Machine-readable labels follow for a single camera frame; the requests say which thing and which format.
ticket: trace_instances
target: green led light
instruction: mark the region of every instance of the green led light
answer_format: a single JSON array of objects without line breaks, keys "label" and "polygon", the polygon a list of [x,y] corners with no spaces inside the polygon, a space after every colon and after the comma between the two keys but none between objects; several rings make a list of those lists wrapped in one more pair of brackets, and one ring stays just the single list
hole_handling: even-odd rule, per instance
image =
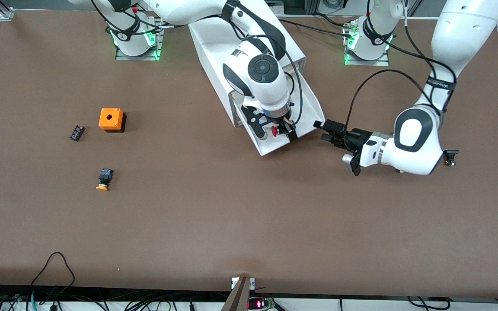
[{"label": "green led light", "polygon": [[[393,35],[387,39],[387,43],[391,43],[391,40],[393,40]],[[386,44],[386,51],[389,50],[389,44]]]},{"label": "green led light", "polygon": [[154,34],[144,34],[144,37],[146,38],[147,44],[149,44],[149,45],[155,44],[155,35]]}]

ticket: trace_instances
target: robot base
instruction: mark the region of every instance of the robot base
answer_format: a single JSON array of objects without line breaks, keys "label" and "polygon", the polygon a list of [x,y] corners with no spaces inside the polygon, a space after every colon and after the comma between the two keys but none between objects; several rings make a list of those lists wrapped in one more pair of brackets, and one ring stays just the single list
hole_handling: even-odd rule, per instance
[{"label": "robot base", "polygon": [[387,49],[384,50],[384,52],[380,56],[380,58],[375,59],[375,60],[366,60],[366,59],[362,59],[361,57],[358,57],[354,53],[354,51],[349,48],[349,47],[354,48],[354,46],[356,45],[356,41],[358,39],[360,39],[361,35],[364,35],[364,34],[360,34],[358,31],[358,29],[362,29],[362,20],[363,19],[365,19],[364,16],[350,22],[350,24],[356,26],[354,29],[343,28],[343,30],[342,30],[342,33],[351,35],[351,38],[343,37],[343,49],[344,49],[345,64],[346,65],[362,65],[362,66],[382,66],[382,67],[389,66],[389,59],[387,57]]},{"label": "robot base", "polygon": [[[301,137],[316,129],[313,127],[314,121],[324,121],[324,113],[318,99],[316,99],[301,74],[305,65],[305,55],[277,19],[273,18],[272,23],[284,34],[287,51],[296,65],[296,68],[293,68],[287,57],[280,60],[280,65],[284,71],[292,75],[296,83],[291,97],[292,102],[295,104],[292,107],[293,120],[296,120],[300,113],[299,90],[295,70],[299,71],[299,79],[303,90],[303,114],[297,124],[296,133],[298,137]],[[264,139],[261,140],[255,135],[241,111],[245,97],[236,92],[223,76],[223,63],[239,45],[239,39],[235,36],[232,27],[219,18],[208,18],[190,24],[189,28],[201,65],[213,84],[216,94],[219,96],[232,124],[235,127],[242,125],[245,127],[261,156],[288,144],[289,138],[285,134],[272,135],[271,127],[273,124],[264,126],[267,132]],[[286,77],[286,79],[288,79],[288,85],[291,85],[291,79],[289,77]]]},{"label": "robot base", "polygon": [[[153,16],[148,16],[147,19],[148,22],[153,23],[153,24],[158,24],[162,25],[163,20],[161,18],[154,18]],[[160,30],[160,32],[156,34],[144,34],[143,37],[145,39],[145,43],[150,46],[150,48],[143,53],[142,55],[138,56],[130,56],[126,55],[119,49],[119,45],[117,44],[117,39],[111,34],[111,37],[114,40],[114,44],[116,47],[116,55],[115,59],[116,60],[148,60],[148,61],[154,61],[154,60],[160,60],[160,53],[163,48],[163,37],[164,37],[164,29]]]}]

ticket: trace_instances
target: white robot link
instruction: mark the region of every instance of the white robot link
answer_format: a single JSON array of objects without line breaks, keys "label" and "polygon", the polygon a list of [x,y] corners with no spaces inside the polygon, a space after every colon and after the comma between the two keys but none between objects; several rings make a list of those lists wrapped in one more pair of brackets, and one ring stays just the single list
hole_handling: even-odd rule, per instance
[{"label": "white robot link", "polygon": [[[239,0],[69,1],[95,7],[109,25],[115,44],[130,56],[141,55],[152,46],[142,36],[146,33],[205,18],[222,18],[231,24],[233,32],[242,40],[223,64],[223,75],[237,92],[245,96],[242,111],[255,135],[266,138],[263,126],[273,122],[277,125],[274,130],[287,135],[290,141],[297,138],[296,122],[290,120],[293,104],[288,81],[278,62],[286,54],[285,37],[278,28],[251,12]],[[152,17],[132,10],[136,4],[156,12],[166,24],[151,26]]]},{"label": "white robot link", "polygon": [[422,94],[413,106],[399,114],[393,135],[358,128],[347,130],[344,124],[326,120],[314,124],[328,132],[322,139],[351,152],[342,161],[354,175],[360,174],[361,167],[376,164],[429,175],[443,155],[445,164],[453,166],[458,150],[442,150],[437,132],[457,77],[482,48],[497,22],[498,0],[448,0],[431,40],[436,62],[423,88],[428,96]]}]

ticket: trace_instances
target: robot end effector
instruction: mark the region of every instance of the robot end effector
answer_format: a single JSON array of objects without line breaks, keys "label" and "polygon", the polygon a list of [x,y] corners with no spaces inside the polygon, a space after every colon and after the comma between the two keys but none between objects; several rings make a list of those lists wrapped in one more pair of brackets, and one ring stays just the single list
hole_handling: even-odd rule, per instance
[{"label": "robot end effector", "polygon": [[470,0],[446,2],[431,40],[434,69],[421,89],[423,95],[397,116],[393,135],[349,131],[344,124],[331,120],[315,122],[315,127],[328,132],[323,140],[351,152],[342,160],[352,174],[358,175],[360,167],[382,164],[415,175],[429,175],[442,156],[446,165],[455,164],[458,150],[442,150],[437,131],[457,77],[486,42],[498,20],[498,0],[472,2],[474,5],[470,5]]}]

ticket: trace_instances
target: cable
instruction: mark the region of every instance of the cable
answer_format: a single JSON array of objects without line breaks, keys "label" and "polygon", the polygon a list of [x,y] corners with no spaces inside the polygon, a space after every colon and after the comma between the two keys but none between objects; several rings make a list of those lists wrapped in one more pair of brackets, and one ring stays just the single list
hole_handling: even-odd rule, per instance
[{"label": "cable", "polygon": [[274,305],[274,309],[276,309],[277,311],[285,311],[285,309],[279,305],[275,300],[274,298],[272,298],[272,303]]},{"label": "cable", "polygon": [[[221,18],[221,16],[220,15],[209,15],[209,16],[205,16],[204,18],[198,19],[195,22],[199,22],[200,20],[204,20],[207,18]],[[183,27],[183,26],[187,26],[187,25],[188,24],[184,24],[184,25],[172,25],[170,23],[163,24],[163,26],[166,26],[166,28],[169,28],[168,26],[170,26],[170,28],[179,28],[179,27]]]},{"label": "cable", "polygon": [[30,305],[32,305],[32,311],[38,311],[36,303],[34,302],[34,291],[32,291],[32,294],[30,294]]},{"label": "cable", "polygon": [[421,305],[417,304],[417,303],[414,303],[412,300],[411,300],[411,297],[410,296],[407,296],[407,299],[409,300],[409,303],[411,303],[413,306],[415,307],[419,307],[419,308],[424,308],[425,311],[428,311],[429,309],[432,309],[432,310],[439,310],[439,311],[445,311],[445,310],[448,310],[450,307],[451,307],[451,302],[449,300],[447,300],[447,306],[446,307],[443,307],[443,308],[440,308],[440,307],[432,307],[431,305],[427,305],[425,303],[425,301],[422,299],[422,297],[420,296],[417,296],[417,298],[420,300],[420,302],[422,303]]},{"label": "cable", "polygon": [[97,5],[95,4],[95,2],[93,0],[89,0],[91,1],[91,4],[93,4],[93,7],[95,8],[95,10],[99,13],[99,15],[101,15],[101,17],[105,20],[105,22],[107,22],[107,24],[113,26],[115,28],[115,30],[121,32],[121,33],[125,33],[127,35],[142,35],[142,34],[148,34],[148,33],[153,33],[155,31],[154,30],[150,30],[150,31],[147,31],[147,32],[142,32],[142,33],[133,33],[133,32],[129,32],[129,31],[126,31],[126,30],[123,30],[123,29],[120,29],[119,27],[117,27],[116,25],[114,25],[113,23],[111,23],[110,20],[108,20],[105,15],[103,15],[103,13],[101,12],[101,10],[99,10],[99,8],[97,7]]},{"label": "cable", "polygon": [[234,30],[234,32],[235,32],[237,38],[241,41],[248,41],[249,39],[252,39],[252,38],[267,38],[268,40],[274,41],[282,49],[282,51],[285,53],[285,55],[287,56],[287,58],[289,59],[289,63],[292,65],[293,70],[295,71],[295,77],[297,77],[297,83],[299,85],[299,100],[300,100],[299,116],[297,117],[297,120],[295,122],[293,122],[293,125],[296,125],[299,122],[299,120],[301,120],[301,115],[303,114],[303,87],[301,86],[301,79],[299,77],[299,71],[295,67],[295,63],[293,63],[293,59],[291,59],[291,56],[289,56],[289,53],[287,53],[287,49],[285,49],[285,47],[283,47],[283,45],[280,44],[274,37],[271,37],[269,35],[257,34],[257,35],[250,35],[248,37],[242,38],[239,36],[239,34],[237,34],[237,32],[235,30]]},{"label": "cable", "polygon": [[97,287],[97,292],[99,293],[99,295],[101,296],[101,299],[103,300],[103,304],[105,305],[105,309],[107,309],[107,311],[110,311],[109,306],[107,305],[107,301],[105,301],[105,297],[103,297],[103,294],[101,293],[101,290],[99,289],[99,287]]},{"label": "cable", "polygon": [[347,138],[347,132],[348,132],[348,125],[349,125],[349,119],[351,118],[351,112],[352,112],[352,109],[353,109],[353,106],[354,106],[354,101],[356,100],[356,96],[358,95],[358,92],[360,92],[361,88],[368,82],[370,81],[370,79],[372,79],[373,77],[379,75],[380,73],[399,73],[400,75],[406,77],[407,79],[409,79],[416,87],[417,89],[419,89],[421,91],[421,93],[428,99],[429,101],[429,104],[427,106],[430,106],[431,108],[434,108],[438,113],[439,111],[437,110],[437,108],[435,108],[435,106],[432,104],[431,102],[431,99],[428,97],[428,95],[424,92],[424,89],[418,84],[418,82],[416,82],[415,79],[413,79],[411,76],[407,75],[406,73],[404,73],[403,71],[400,71],[400,70],[396,70],[396,69],[383,69],[383,70],[380,70],[380,71],[376,71],[375,73],[373,73],[372,75],[370,75],[368,78],[366,78],[361,84],[360,86],[358,86],[358,89],[356,89],[356,92],[354,92],[354,95],[353,95],[353,98],[351,100],[351,105],[349,106],[349,112],[347,113],[347,120],[345,122],[345,131],[343,132],[343,144],[345,146],[347,146],[347,141],[346,141],[346,138]]},{"label": "cable", "polygon": [[136,14],[132,15],[132,14],[126,12],[126,11],[124,11],[123,13],[126,14],[127,16],[130,16],[131,18],[137,20],[138,22],[140,22],[142,24],[146,24],[148,26],[154,27],[155,29],[153,29],[152,31],[154,31],[154,30],[159,30],[159,31],[162,30],[162,29],[160,29],[160,26],[158,26],[158,25],[148,23],[145,20],[141,20],[141,18],[139,16],[137,16]]},{"label": "cable", "polygon": [[334,24],[334,25],[336,25],[336,26],[343,27],[343,24],[334,22],[334,21],[333,21],[331,18],[329,18],[326,14],[322,14],[322,13],[320,13],[320,12],[316,12],[316,13],[314,13],[313,15],[314,15],[314,16],[322,16],[322,17],[323,17],[323,18],[325,18],[328,22],[330,22],[330,24]]},{"label": "cable", "polygon": [[70,275],[73,277],[73,280],[70,282],[70,284],[68,284],[66,287],[64,287],[63,289],[61,289],[61,291],[59,291],[59,293],[57,293],[57,295],[55,295],[55,299],[53,300],[53,304],[55,304],[55,301],[57,300],[57,297],[59,297],[59,295],[67,288],[71,287],[74,282],[76,281],[76,277],[74,275],[74,272],[73,270],[70,268],[69,266],[69,263],[67,262],[67,259],[65,258],[65,255],[63,255],[63,253],[61,252],[53,252],[51,255],[49,255],[49,257],[47,258],[47,261],[45,262],[43,268],[41,269],[41,271],[38,273],[38,275],[32,280],[32,282],[30,282],[30,287],[33,287],[34,286],[34,282],[36,282],[36,280],[39,278],[39,276],[42,275],[42,273],[45,271],[45,268],[47,268],[47,265],[49,264],[49,261],[51,260],[51,258],[53,257],[54,254],[58,254],[60,255],[62,258],[63,258],[63,261],[65,262],[65,266],[67,266],[67,269],[69,270],[70,272]]},{"label": "cable", "polygon": [[350,38],[351,37],[351,35],[349,35],[349,34],[336,33],[336,32],[332,32],[330,30],[320,29],[320,28],[316,28],[316,27],[313,27],[313,26],[308,26],[308,25],[305,25],[305,24],[299,24],[299,23],[296,23],[296,22],[292,22],[291,20],[286,20],[286,19],[281,19],[281,18],[278,18],[278,19],[280,20],[280,22],[284,22],[284,23],[288,23],[288,24],[293,24],[293,25],[301,26],[301,27],[304,27],[304,28],[316,30],[316,31],[323,32],[323,33],[340,35],[340,36],[346,37],[346,38]]},{"label": "cable", "polygon": [[[366,2],[366,11],[367,12],[370,12],[370,0],[368,0]],[[366,23],[368,23],[368,25],[370,26],[370,29],[375,33],[375,34],[378,34],[376,32],[376,30],[374,29],[374,26],[372,25],[372,20],[368,17],[366,19]],[[423,60],[426,60],[426,61],[431,61],[432,63],[437,63],[437,65],[441,65],[443,67],[445,67],[450,73],[451,75],[453,75],[453,83],[456,83],[457,81],[457,75],[455,74],[455,72],[453,71],[453,69],[451,69],[451,67],[445,65],[444,63],[440,62],[440,61],[437,61],[435,59],[431,59],[429,57],[423,57],[421,55],[418,55],[418,54],[415,54],[415,53],[411,53],[409,51],[406,51],[404,49],[401,49],[389,42],[387,42],[385,39],[383,39],[382,37],[379,37],[381,39],[381,41],[383,41],[385,44],[389,45],[390,47],[393,47],[394,49],[396,49],[397,51],[401,52],[401,53],[405,53],[406,55],[410,55],[410,56],[413,56],[413,57],[417,57],[419,59],[423,59]]]},{"label": "cable", "polygon": [[293,79],[292,75],[290,75],[289,73],[287,73],[287,72],[285,72],[285,71],[284,71],[284,73],[285,73],[286,75],[288,75],[288,76],[289,76],[289,78],[291,79],[291,92],[289,92],[289,94],[290,94],[290,95],[292,95],[292,94],[293,94],[293,91],[295,90],[295,80]]},{"label": "cable", "polygon": [[144,8],[143,6],[141,6],[141,4],[139,4],[139,3],[137,3],[137,4],[135,5],[135,7],[136,7],[138,10],[140,10],[141,12],[147,12],[147,10],[145,10],[145,8]]},{"label": "cable", "polygon": [[193,305],[192,296],[189,296],[189,311],[195,311],[195,305]]}]

